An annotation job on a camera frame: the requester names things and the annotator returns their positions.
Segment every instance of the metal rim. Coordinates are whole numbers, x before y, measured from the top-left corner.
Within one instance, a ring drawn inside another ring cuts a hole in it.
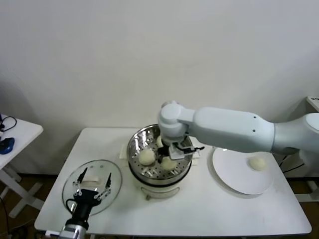
[[[192,156],[185,157],[184,160],[178,160],[174,169],[165,170],[157,161],[149,166],[144,166],[139,163],[139,153],[144,148],[157,151],[156,139],[160,135],[158,124],[152,124],[138,130],[131,137],[127,146],[127,158],[129,161],[130,171],[142,183],[149,186],[166,187],[167,185],[175,184],[188,173],[191,167]],[[190,146],[192,142],[189,137],[186,137],[185,145]]]
[[[84,164],[80,165],[79,167],[77,167],[77,168],[69,175],[69,177],[65,180],[65,183],[64,183],[63,189],[62,189],[62,203],[63,203],[63,206],[65,207],[65,209],[67,209],[67,207],[66,207],[66,205],[65,205],[65,203],[64,203],[63,192],[64,192],[64,188],[65,188],[66,183],[68,182],[68,180],[71,178],[71,176],[72,176],[80,167],[84,166],[85,164],[89,164],[89,163],[92,163],[92,162],[95,162],[95,161],[106,161],[106,162],[109,162],[109,163],[113,164],[113,165],[119,170],[119,172],[120,172],[121,182],[120,182],[119,190],[117,191],[117,193],[116,193],[114,199],[109,203],[109,205],[107,205],[105,208],[103,208],[102,210],[100,210],[100,211],[98,211],[98,212],[90,213],[90,216],[95,215],[95,214],[98,214],[98,213],[100,213],[101,211],[107,209],[109,206],[111,206],[111,205],[113,204],[113,202],[115,201],[115,199],[118,197],[118,195],[119,195],[119,193],[120,193],[120,190],[121,190],[121,187],[122,187],[122,184],[123,184],[123,176],[122,176],[122,172],[121,172],[121,169],[119,168],[119,166],[118,166],[116,163],[114,163],[114,162],[112,162],[112,161],[109,161],[109,160],[107,160],[107,159],[92,160],[92,161],[89,161],[89,162],[84,163]]]

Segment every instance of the white table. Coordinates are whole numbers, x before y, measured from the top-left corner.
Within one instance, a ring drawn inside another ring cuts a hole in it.
[[[121,145],[135,128],[86,128],[76,141],[35,227],[60,231],[71,217],[62,203],[62,188],[80,165],[97,159],[117,163],[123,185],[115,202],[89,218],[89,234],[140,236],[264,236],[307,234],[311,226],[275,159],[268,163],[275,175],[274,185],[264,194],[248,196],[225,186],[213,172],[211,147],[202,151],[198,165],[190,170],[187,184],[175,196],[145,200],[133,185],[128,167],[119,162]],[[202,145],[192,138],[195,145]]]
[[[13,123],[14,121],[12,119],[6,119],[3,124],[7,128]],[[13,150],[8,154],[0,155],[0,180],[7,185],[0,197],[4,198],[9,189],[12,189],[22,197],[21,201],[9,213],[11,218],[15,218],[27,204],[40,210],[44,203],[42,200],[33,196],[40,189],[42,184],[35,183],[29,191],[26,191],[17,183],[21,181],[21,177],[8,165],[8,163],[37,138],[42,131],[43,128],[40,125],[17,119],[16,126],[4,132],[1,138],[5,139],[13,137],[15,140]]]

